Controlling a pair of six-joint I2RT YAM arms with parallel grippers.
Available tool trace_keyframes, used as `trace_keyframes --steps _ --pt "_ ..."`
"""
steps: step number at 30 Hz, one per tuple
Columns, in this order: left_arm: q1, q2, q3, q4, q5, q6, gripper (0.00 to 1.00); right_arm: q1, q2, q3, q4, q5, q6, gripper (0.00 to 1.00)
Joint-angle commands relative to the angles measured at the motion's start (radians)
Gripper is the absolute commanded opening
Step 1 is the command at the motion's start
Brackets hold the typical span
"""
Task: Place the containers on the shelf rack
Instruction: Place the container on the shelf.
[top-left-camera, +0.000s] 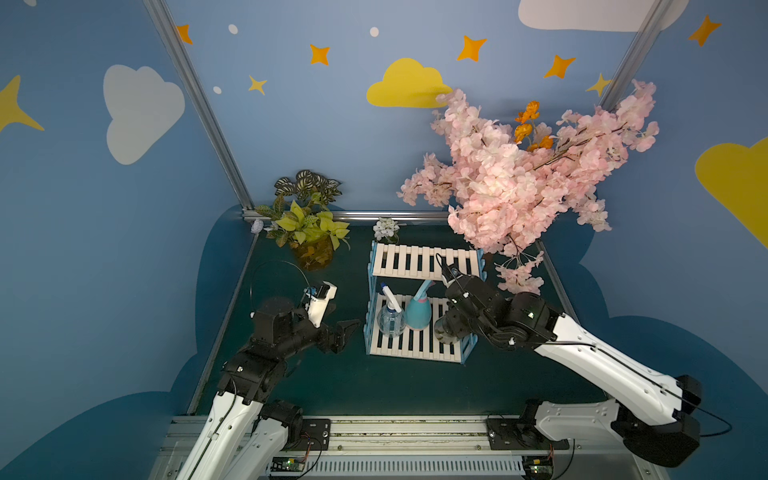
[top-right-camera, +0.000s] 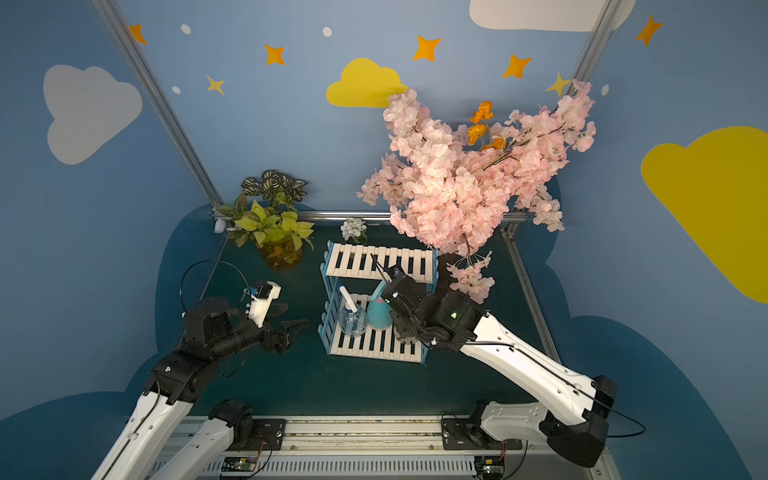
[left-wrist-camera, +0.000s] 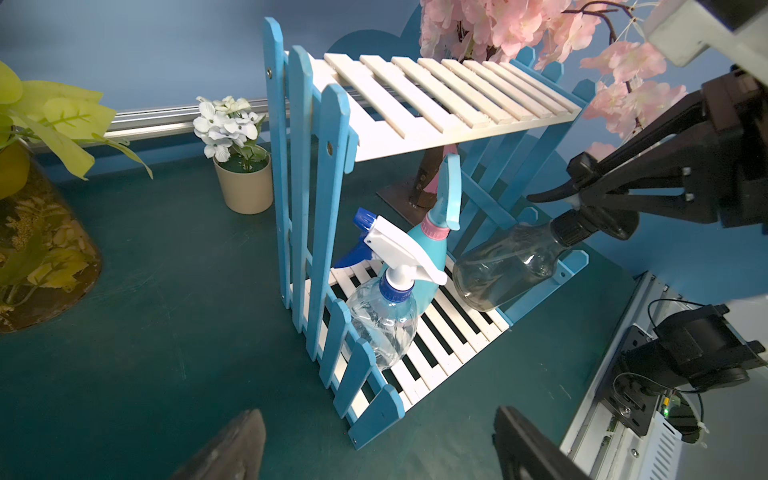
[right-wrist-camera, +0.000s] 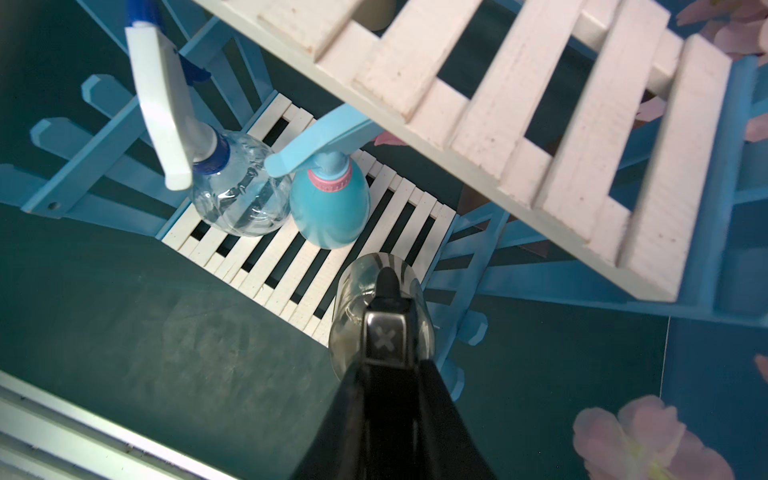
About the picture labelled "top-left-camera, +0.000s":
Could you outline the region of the clear blue-capped spray bottle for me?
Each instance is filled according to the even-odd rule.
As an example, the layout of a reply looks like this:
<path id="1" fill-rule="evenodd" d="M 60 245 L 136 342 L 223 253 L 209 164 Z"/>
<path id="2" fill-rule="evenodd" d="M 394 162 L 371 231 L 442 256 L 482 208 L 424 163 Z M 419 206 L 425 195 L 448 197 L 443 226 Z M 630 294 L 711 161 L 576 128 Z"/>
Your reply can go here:
<path id="1" fill-rule="evenodd" d="M 379 330 L 388 337 L 399 337 L 403 334 L 406 326 L 403 308 L 388 285 L 383 284 L 381 289 L 385 304 L 377 316 Z"/>

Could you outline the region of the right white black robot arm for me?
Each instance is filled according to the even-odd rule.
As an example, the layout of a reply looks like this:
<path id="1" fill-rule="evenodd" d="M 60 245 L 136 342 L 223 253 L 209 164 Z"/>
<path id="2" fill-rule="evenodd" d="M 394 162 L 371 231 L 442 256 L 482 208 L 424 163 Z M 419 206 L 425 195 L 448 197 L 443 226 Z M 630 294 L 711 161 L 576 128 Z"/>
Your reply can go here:
<path id="1" fill-rule="evenodd" d="M 700 424 L 693 416 L 701 402 L 698 380 L 643 365 L 568 314 L 551 309 L 537 294 L 505 297 L 443 256 L 436 262 L 450 303 L 435 327 L 441 342 L 474 334 L 499 350 L 528 349 L 567 367 L 608 396 L 598 403 L 530 401 L 518 429 L 550 441 L 620 443 L 633 455 L 666 468 L 681 465 L 699 447 Z"/>

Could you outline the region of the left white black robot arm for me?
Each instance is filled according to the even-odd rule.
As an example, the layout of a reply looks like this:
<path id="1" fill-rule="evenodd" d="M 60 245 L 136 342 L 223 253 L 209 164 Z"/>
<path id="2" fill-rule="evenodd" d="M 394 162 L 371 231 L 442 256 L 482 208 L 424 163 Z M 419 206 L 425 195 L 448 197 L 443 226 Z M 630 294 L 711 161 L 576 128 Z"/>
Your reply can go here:
<path id="1" fill-rule="evenodd" d="M 254 332 L 226 363 L 179 479 L 257 479 L 279 451 L 300 441 L 302 409 L 269 397 L 290 357 L 312 347 L 339 353 L 360 328 L 359 319 L 323 324 L 329 302 L 312 298 L 304 307 L 273 297 L 252 314 Z"/>

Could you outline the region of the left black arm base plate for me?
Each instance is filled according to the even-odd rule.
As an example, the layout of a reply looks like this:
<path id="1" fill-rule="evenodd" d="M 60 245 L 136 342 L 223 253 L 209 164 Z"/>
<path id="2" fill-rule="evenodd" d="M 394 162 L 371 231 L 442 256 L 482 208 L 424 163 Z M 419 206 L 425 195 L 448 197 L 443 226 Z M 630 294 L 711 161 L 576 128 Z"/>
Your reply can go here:
<path id="1" fill-rule="evenodd" d="M 331 426 L 328 418 L 303 418 L 301 424 L 293 423 L 288 427 L 288 440 L 283 451 L 327 451 Z"/>

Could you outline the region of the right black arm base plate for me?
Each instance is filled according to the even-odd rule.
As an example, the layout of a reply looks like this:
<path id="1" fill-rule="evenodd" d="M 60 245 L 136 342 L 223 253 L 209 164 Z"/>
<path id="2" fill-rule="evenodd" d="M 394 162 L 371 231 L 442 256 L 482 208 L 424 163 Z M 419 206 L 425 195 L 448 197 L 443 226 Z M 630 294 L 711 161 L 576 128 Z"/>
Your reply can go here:
<path id="1" fill-rule="evenodd" d="M 550 440 L 534 426 L 516 418 L 487 417 L 485 425 L 490 448 L 494 451 L 566 451 L 571 448 L 568 440 Z"/>

